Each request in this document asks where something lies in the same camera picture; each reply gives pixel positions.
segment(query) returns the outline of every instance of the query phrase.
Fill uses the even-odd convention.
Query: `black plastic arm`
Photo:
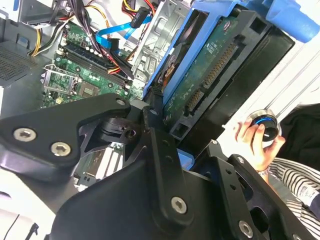
[[[94,150],[88,144],[96,127],[130,109],[109,93],[2,119],[0,167],[44,182],[67,181],[80,157]]]

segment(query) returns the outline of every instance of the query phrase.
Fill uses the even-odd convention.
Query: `hand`
[[[267,169],[286,140],[277,136],[272,145],[263,148],[265,126],[263,124],[250,127],[252,119],[244,123],[238,123],[234,128],[234,136],[239,148],[239,154],[243,156],[258,172]]]

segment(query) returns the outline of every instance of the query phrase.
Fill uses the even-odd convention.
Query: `blue drive bracket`
[[[175,92],[184,75],[215,28],[218,20],[221,17],[229,16],[236,4],[258,12],[261,16],[265,17],[267,21],[273,23],[278,28],[284,30],[303,43],[310,41],[320,30],[319,25],[300,11],[301,6],[294,0],[196,0],[193,3],[188,16],[185,18],[183,25],[175,35],[168,51],[157,66],[150,81],[145,86],[143,95],[145,96],[147,94],[149,86],[155,80],[161,66],[165,64],[169,53],[176,44],[179,36],[182,34],[184,27],[194,10],[206,12],[208,13],[208,17],[190,46],[187,54],[173,74],[170,82],[164,89],[163,106],[167,104],[172,94]]]
[[[294,0],[250,0],[244,6],[302,43],[309,42],[320,31],[320,26],[301,12]]]
[[[217,0],[217,1],[195,1],[192,5],[192,9],[187,15],[182,24],[181,28],[175,35],[168,51],[165,53],[163,59],[161,60],[160,64],[158,65],[157,69],[155,70],[154,74],[151,77],[151,80],[145,86],[143,90],[143,95],[148,92],[148,88],[150,84],[154,81],[155,76],[158,74],[161,66],[165,64],[165,60],[168,57],[171,49],[176,44],[179,36],[182,34],[188,19],[190,18],[192,12],[194,10],[198,10],[201,12],[208,13],[208,16],[202,25],[201,30],[197,34],[196,38],[194,39],[192,45],[190,46],[188,52],[186,53],[185,57],[183,58],[182,62],[180,63],[179,67],[176,69],[174,75],[172,76],[170,82],[165,87],[163,92],[163,106],[169,101],[171,95],[176,90],[177,86],[179,85],[180,81],[182,80],[183,76],[188,71],[191,64],[194,62],[195,58],[197,57],[200,50],[203,48],[205,42],[207,41],[208,37],[214,30],[215,26],[217,25],[219,19],[221,17],[228,17],[231,11],[234,9],[236,4],[241,4],[239,0]]]

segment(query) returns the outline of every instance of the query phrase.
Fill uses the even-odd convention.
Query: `white wire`
[[[60,36],[60,33],[61,33],[62,29],[63,29],[63,28],[65,27],[65,25],[66,25],[71,19],[73,19],[74,17],[75,17],[75,16],[73,16],[73,17],[71,17],[70,19],[66,20],[66,21],[64,22],[64,24],[62,24],[62,25],[59,27],[59,29],[57,30],[56,35],[55,35],[52,43],[51,43],[49,46],[47,46],[45,49],[43,49],[43,50],[41,50],[41,51],[38,51],[37,54],[34,55],[34,57],[37,56],[38,54],[43,53],[43,52],[47,51],[48,49],[50,49],[50,48],[55,44],[55,42],[56,42],[56,40],[58,39],[58,37]]]

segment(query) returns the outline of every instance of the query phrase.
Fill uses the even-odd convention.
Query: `motherboard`
[[[130,53],[120,50],[118,54],[126,58]],[[110,66],[110,62],[93,50],[83,30],[68,23],[54,60],[42,75],[42,108],[107,93],[119,94],[129,102],[141,99],[144,83],[119,74],[108,74]]]

